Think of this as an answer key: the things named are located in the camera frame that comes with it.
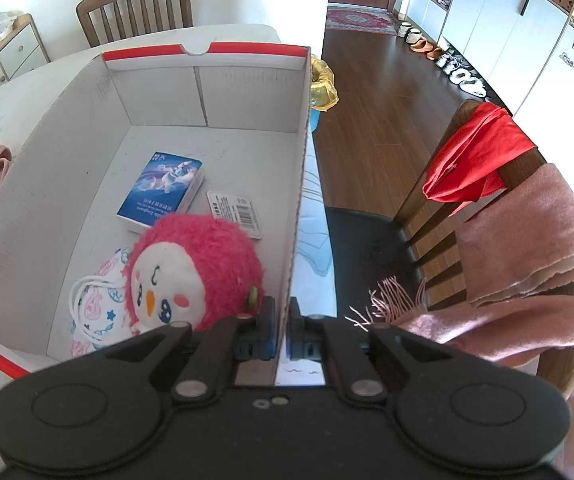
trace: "plush toy face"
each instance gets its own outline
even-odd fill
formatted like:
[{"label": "plush toy face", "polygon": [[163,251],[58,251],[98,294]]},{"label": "plush toy face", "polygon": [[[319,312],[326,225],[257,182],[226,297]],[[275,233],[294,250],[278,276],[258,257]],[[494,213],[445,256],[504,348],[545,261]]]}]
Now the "plush toy face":
[{"label": "plush toy face", "polygon": [[205,315],[203,280],[178,244],[157,242],[142,251],[132,270],[131,288],[134,311],[144,327],[180,320],[195,328]]}]

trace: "storage box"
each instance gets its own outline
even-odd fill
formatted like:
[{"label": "storage box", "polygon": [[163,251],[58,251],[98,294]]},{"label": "storage box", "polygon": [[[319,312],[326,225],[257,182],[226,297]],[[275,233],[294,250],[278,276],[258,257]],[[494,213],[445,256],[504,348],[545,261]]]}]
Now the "storage box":
[{"label": "storage box", "polygon": [[164,215],[186,213],[201,187],[203,163],[195,158],[156,152],[118,210],[129,231],[142,234]]},{"label": "storage box", "polygon": [[[70,288],[138,239],[116,212],[156,151],[202,161],[203,189],[253,201],[263,286],[284,322],[310,83],[299,46],[214,43],[196,55],[165,45],[94,58],[0,187],[0,368],[18,376],[70,358]],[[209,214],[204,194],[189,212]]]}]

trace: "blue box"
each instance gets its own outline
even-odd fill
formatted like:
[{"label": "blue box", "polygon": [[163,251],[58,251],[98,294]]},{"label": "blue box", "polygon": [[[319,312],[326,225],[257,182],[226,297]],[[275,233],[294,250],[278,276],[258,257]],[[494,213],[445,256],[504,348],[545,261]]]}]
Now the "blue box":
[{"label": "blue box", "polygon": [[130,231],[144,233],[161,216],[186,213],[204,179],[200,160],[156,152],[117,215],[127,222]]}]

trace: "red rug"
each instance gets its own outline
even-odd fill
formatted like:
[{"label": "red rug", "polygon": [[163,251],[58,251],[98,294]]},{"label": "red rug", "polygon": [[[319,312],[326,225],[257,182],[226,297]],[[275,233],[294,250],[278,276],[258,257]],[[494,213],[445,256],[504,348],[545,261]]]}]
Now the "red rug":
[{"label": "red rug", "polygon": [[385,9],[372,7],[327,7],[325,28],[334,30],[362,30],[379,34],[398,33],[400,21]]}]

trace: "yellow trash bag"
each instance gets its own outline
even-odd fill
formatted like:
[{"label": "yellow trash bag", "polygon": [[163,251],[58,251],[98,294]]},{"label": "yellow trash bag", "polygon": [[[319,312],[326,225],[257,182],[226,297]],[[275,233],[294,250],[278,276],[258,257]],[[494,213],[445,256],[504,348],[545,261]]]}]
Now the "yellow trash bag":
[{"label": "yellow trash bag", "polygon": [[338,102],[334,73],[322,59],[311,57],[311,107],[326,112]]}]

